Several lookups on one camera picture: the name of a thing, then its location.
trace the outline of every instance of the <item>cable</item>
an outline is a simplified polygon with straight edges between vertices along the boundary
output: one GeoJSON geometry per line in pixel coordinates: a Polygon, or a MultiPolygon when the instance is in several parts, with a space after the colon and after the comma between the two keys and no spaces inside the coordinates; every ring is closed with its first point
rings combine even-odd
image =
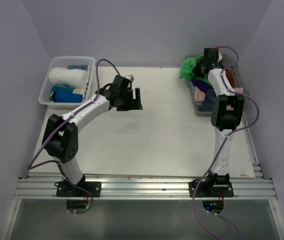
{"type": "Polygon", "coordinates": [[[87,212],[87,211],[91,208],[91,206],[92,206],[92,204],[93,204],[93,196],[92,196],[92,194],[91,194],[88,190],[86,190],[86,189],[84,189],[84,188],[81,188],[81,187],[76,186],[75,184],[73,184],[73,183],[66,177],[66,175],[64,174],[64,171],[63,171],[62,168],[60,167],[60,162],[58,162],[57,160],[44,161],[44,162],[39,163],[39,164],[37,164],[37,165],[35,165],[35,166],[33,166],[33,164],[34,164],[35,160],[37,159],[37,157],[39,156],[39,154],[40,154],[40,153],[43,151],[43,149],[46,147],[46,145],[48,144],[48,142],[52,139],[52,137],[53,137],[65,124],[67,124],[77,113],[79,113],[79,112],[82,111],[83,109],[87,108],[88,106],[90,106],[91,104],[93,104],[93,103],[97,100],[97,98],[98,98],[98,96],[99,96],[99,94],[100,94],[100,80],[99,80],[99,76],[98,76],[98,66],[99,66],[100,62],[102,62],[102,61],[108,62],[108,63],[115,69],[116,73],[117,73],[118,75],[120,75],[120,73],[119,73],[119,71],[117,70],[117,68],[116,68],[109,60],[107,60],[107,59],[100,59],[100,60],[98,60],[97,63],[96,63],[96,81],[97,81],[96,96],[94,97],[94,99],[93,99],[92,101],[90,101],[90,102],[87,103],[87,104],[84,104],[84,105],[83,105],[82,107],[80,107],[78,110],[74,111],[74,112],[73,112],[73,115],[69,116],[65,121],[62,122],[62,124],[60,124],[54,131],[52,131],[52,133],[51,133],[51,134],[47,137],[47,139],[43,142],[42,146],[40,147],[40,149],[38,149],[38,151],[37,151],[36,154],[34,155],[32,161],[31,161],[30,164],[28,165],[28,170],[32,170],[32,169],[38,168],[38,167],[40,167],[40,166],[42,166],[42,165],[45,165],[45,164],[48,164],[48,163],[56,163],[56,164],[58,165],[58,168],[59,168],[61,174],[63,175],[63,177],[65,178],[65,180],[66,180],[72,187],[74,187],[74,188],[76,188],[76,189],[78,189],[78,190],[81,190],[81,191],[83,191],[83,192],[85,192],[85,193],[87,193],[87,194],[89,195],[89,197],[92,199],[90,205],[89,205],[84,211],[74,211],[74,214],[83,214],[83,213],[87,212]]]}
{"type": "MultiPolygon", "coordinates": [[[[197,183],[197,185],[196,185],[196,187],[195,187],[195,190],[194,190],[194,193],[193,193],[192,204],[193,204],[193,212],[194,212],[194,214],[195,214],[196,219],[198,220],[198,222],[200,223],[200,225],[201,225],[211,236],[213,236],[213,237],[216,238],[217,240],[223,240],[223,239],[220,238],[219,236],[215,235],[210,229],[208,229],[208,228],[204,225],[204,223],[202,222],[202,220],[199,218],[199,216],[198,216],[198,214],[197,214],[197,211],[196,211],[196,207],[197,207],[197,206],[195,205],[195,194],[196,194],[196,191],[198,190],[198,188],[199,188],[199,186],[200,186],[200,183],[204,180],[205,176],[210,172],[211,168],[212,168],[213,165],[215,164],[215,162],[216,162],[216,160],[217,160],[217,157],[218,157],[218,155],[220,154],[220,152],[221,152],[223,146],[225,145],[225,143],[226,143],[228,137],[229,137],[230,135],[232,135],[232,134],[238,132],[238,131],[241,131],[241,130],[244,130],[244,129],[247,129],[247,128],[250,128],[251,126],[253,126],[253,125],[257,122],[257,120],[258,120],[258,118],[259,118],[259,115],[260,115],[260,109],[259,109],[257,103],[256,103],[250,96],[248,96],[248,95],[246,95],[246,94],[244,94],[244,93],[234,92],[234,91],[228,89],[228,87],[227,87],[227,85],[226,85],[226,82],[225,82],[225,80],[224,80],[224,77],[223,77],[223,72],[224,72],[227,68],[230,68],[231,66],[237,64],[237,62],[238,62],[238,54],[237,54],[237,52],[236,52],[233,48],[231,48],[231,47],[229,47],[229,46],[220,46],[220,47],[217,47],[217,49],[220,49],[220,48],[227,48],[227,49],[230,49],[230,50],[232,50],[232,51],[235,53],[235,55],[236,55],[236,61],[235,61],[235,63],[232,64],[232,65],[230,65],[230,66],[227,66],[227,67],[223,68],[222,71],[221,71],[221,73],[220,73],[220,76],[221,76],[221,79],[222,79],[222,82],[223,82],[225,88],[226,88],[227,91],[230,92],[230,93],[237,94],[237,95],[242,95],[242,96],[244,96],[244,97],[250,99],[250,100],[254,103],[254,105],[255,105],[255,107],[256,107],[256,117],[255,117],[254,121],[253,121],[252,123],[250,123],[249,125],[244,126],[244,127],[241,127],[241,128],[239,128],[239,129],[235,129],[235,130],[231,131],[231,132],[225,137],[224,141],[222,142],[220,148],[218,149],[218,151],[217,151],[217,153],[216,153],[216,155],[215,155],[215,157],[214,157],[214,159],[213,159],[213,162],[211,163],[211,165],[210,165],[210,167],[208,168],[208,170],[207,170],[207,171],[204,173],[204,175],[201,177],[200,181],[197,183]]],[[[231,224],[234,226],[234,228],[235,228],[235,230],[236,230],[236,238],[235,238],[235,240],[238,240],[238,239],[239,239],[239,229],[238,229],[238,227],[236,226],[236,224],[235,224],[233,221],[229,220],[228,218],[226,218],[226,217],[224,217],[224,216],[222,216],[222,215],[219,215],[219,214],[218,214],[217,216],[218,216],[219,218],[224,219],[225,221],[231,223],[231,224]]]]}

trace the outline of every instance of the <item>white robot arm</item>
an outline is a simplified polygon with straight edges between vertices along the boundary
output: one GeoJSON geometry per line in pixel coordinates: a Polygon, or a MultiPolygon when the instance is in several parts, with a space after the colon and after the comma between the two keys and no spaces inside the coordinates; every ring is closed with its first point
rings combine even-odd
{"type": "MultiPolygon", "coordinates": [[[[205,182],[201,182],[196,197],[233,197],[232,184],[229,181],[229,154],[232,135],[241,122],[244,97],[235,95],[226,78],[224,66],[218,61],[219,52],[216,48],[205,48],[203,58],[193,69],[195,77],[207,78],[217,95],[211,114],[211,123],[215,127],[214,156],[219,154],[208,171],[205,182]]],[[[197,185],[196,180],[189,184],[191,190],[197,185]]]]}
{"type": "MultiPolygon", "coordinates": [[[[116,108],[117,111],[143,110],[139,88],[135,89],[135,99],[133,98],[133,80],[132,75],[125,77],[116,75],[113,83],[109,83],[101,88],[99,94],[96,93],[88,102],[62,116],[54,114],[49,117],[43,142],[59,125],[73,116],[60,129],[62,134],[59,132],[54,134],[45,146],[45,150],[54,160],[59,162],[62,173],[73,185],[87,189],[85,176],[76,160],[78,133],[93,119],[111,108],[116,108]]],[[[66,181],[63,181],[63,183],[59,182],[58,189],[58,197],[81,197],[83,195],[83,192],[76,191],[66,181]]]]}

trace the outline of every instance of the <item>clear plastic bin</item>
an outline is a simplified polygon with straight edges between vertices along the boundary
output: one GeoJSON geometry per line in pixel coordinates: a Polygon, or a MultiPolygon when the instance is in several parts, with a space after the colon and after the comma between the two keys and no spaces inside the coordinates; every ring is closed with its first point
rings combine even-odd
{"type": "MultiPolygon", "coordinates": [[[[198,56],[199,54],[197,55],[188,55],[184,58],[185,59],[189,59],[189,58],[194,58],[196,56],[198,56]]],[[[228,54],[223,54],[223,65],[226,67],[226,66],[230,66],[230,65],[233,65],[231,68],[229,68],[231,70],[231,72],[233,73],[233,76],[234,76],[234,79],[235,79],[235,87],[236,88],[243,88],[243,93],[244,94],[248,94],[248,91],[245,89],[244,87],[244,84],[242,82],[242,79],[240,77],[240,74],[237,70],[237,65],[234,65],[234,59],[228,55],[228,54]]],[[[200,116],[200,117],[210,117],[212,112],[211,111],[199,111],[199,105],[196,104],[195,102],[195,87],[193,86],[192,82],[188,79],[186,79],[186,82],[187,82],[187,85],[189,86],[190,88],[190,93],[191,93],[191,97],[192,97],[192,103],[193,103],[193,108],[194,108],[194,113],[197,115],[197,116],[200,116]]],[[[250,108],[250,101],[248,99],[245,98],[245,102],[244,102],[244,111],[249,109],[250,108]]]]}
{"type": "Polygon", "coordinates": [[[51,61],[51,64],[48,68],[40,95],[38,96],[38,102],[43,105],[48,105],[50,107],[55,108],[76,108],[79,105],[83,104],[84,102],[88,101],[89,92],[91,89],[94,73],[95,73],[95,58],[90,56],[57,56],[53,58],[51,61]],[[52,68],[59,67],[59,68],[67,68],[67,66],[74,65],[74,66],[80,66],[80,65],[89,65],[89,80],[88,80],[88,86],[86,89],[86,93],[84,96],[84,100],[82,102],[53,102],[50,101],[50,93],[51,89],[53,87],[53,84],[49,81],[48,75],[52,68]]]}

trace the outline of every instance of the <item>white towel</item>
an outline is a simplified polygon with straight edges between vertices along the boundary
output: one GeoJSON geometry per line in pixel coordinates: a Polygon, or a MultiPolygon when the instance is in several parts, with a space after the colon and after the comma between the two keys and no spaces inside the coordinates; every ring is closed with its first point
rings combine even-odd
{"type": "Polygon", "coordinates": [[[76,89],[86,89],[89,74],[85,70],[55,67],[50,71],[48,78],[53,85],[63,85],[76,89]]]}

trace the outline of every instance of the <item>cloth pile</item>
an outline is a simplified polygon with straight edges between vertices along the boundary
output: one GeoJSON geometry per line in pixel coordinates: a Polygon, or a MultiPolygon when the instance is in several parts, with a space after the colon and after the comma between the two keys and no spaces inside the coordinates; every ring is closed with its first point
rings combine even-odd
{"type": "Polygon", "coordinates": [[[81,103],[84,100],[88,81],[88,65],[54,67],[49,73],[52,89],[50,101],[55,103],[81,103]]]}
{"type": "MultiPolygon", "coordinates": [[[[188,79],[192,82],[195,91],[194,91],[194,99],[196,104],[199,106],[198,110],[200,112],[211,112],[213,111],[213,107],[215,105],[215,102],[217,100],[217,96],[215,94],[215,91],[212,87],[212,84],[209,82],[207,78],[199,78],[195,77],[195,74],[193,72],[194,67],[199,64],[199,62],[202,60],[202,55],[191,57],[188,59],[185,59],[182,63],[182,66],[180,68],[179,77],[188,79]]],[[[229,81],[231,87],[234,89],[237,93],[242,93],[243,88],[234,88],[235,87],[235,78],[233,76],[233,73],[230,69],[225,70],[225,74],[227,77],[227,80],[229,81]]]]}

